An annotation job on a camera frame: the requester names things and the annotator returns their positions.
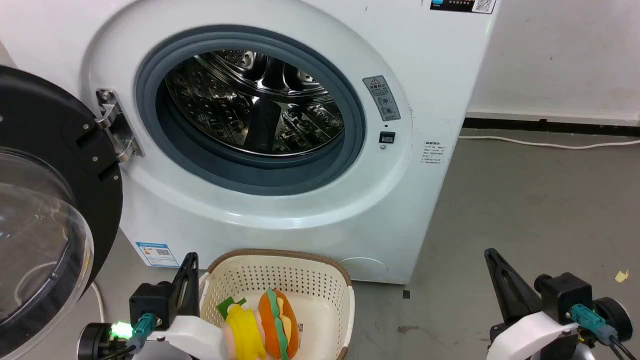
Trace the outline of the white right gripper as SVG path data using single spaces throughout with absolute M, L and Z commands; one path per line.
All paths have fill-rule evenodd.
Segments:
M 503 323 L 514 324 L 494 339 L 487 360 L 526 360 L 562 333 L 578 328 L 576 322 L 561 325 L 540 312 L 542 304 L 537 292 L 495 248 L 486 249 L 484 259 Z

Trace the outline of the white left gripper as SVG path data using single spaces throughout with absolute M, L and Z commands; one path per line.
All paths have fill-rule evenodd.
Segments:
M 226 334 L 219 326 L 201 319 L 199 306 L 199 256 L 190 251 L 173 280 L 172 320 L 167 330 L 149 335 L 151 344 L 166 344 L 197 360 L 228 360 Z

